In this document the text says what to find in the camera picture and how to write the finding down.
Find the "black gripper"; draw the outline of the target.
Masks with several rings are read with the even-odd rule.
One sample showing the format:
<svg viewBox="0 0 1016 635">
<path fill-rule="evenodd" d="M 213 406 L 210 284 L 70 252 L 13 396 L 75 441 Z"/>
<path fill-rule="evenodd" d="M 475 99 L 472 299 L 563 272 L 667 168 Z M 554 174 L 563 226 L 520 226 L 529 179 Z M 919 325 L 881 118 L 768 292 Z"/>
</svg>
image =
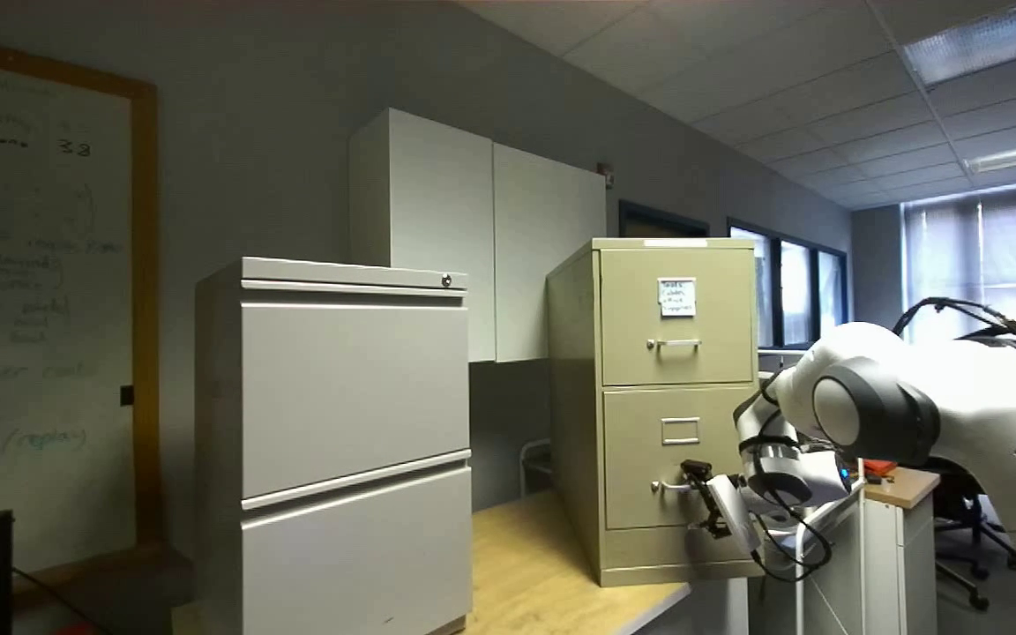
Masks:
<svg viewBox="0 0 1016 635">
<path fill-rule="evenodd" d="M 715 498 L 712 465 L 699 463 L 699 458 L 686 458 L 680 463 L 680 483 L 686 483 L 686 498 L 687 498 L 687 533 L 728 540 L 730 520 L 728 520 L 722 504 Z"/>
</svg>

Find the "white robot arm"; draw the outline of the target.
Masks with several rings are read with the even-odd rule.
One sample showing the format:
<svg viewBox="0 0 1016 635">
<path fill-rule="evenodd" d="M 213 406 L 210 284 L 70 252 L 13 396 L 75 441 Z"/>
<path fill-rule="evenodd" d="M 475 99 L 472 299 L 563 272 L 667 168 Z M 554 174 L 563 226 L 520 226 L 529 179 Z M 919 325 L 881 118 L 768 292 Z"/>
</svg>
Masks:
<svg viewBox="0 0 1016 635">
<path fill-rule="evenodd" d="M 839 502 L 839 456 L 960 465 L 989 495 L 1016 543 L 1016 322 L 1000 316 L 952 343 L 908 343 L 896 328 L 849 322 L 737 408 L 743 472 L 686 465 L 706 502 L 706 529 L 763 556 L 760 518 Z"/>
</svg>

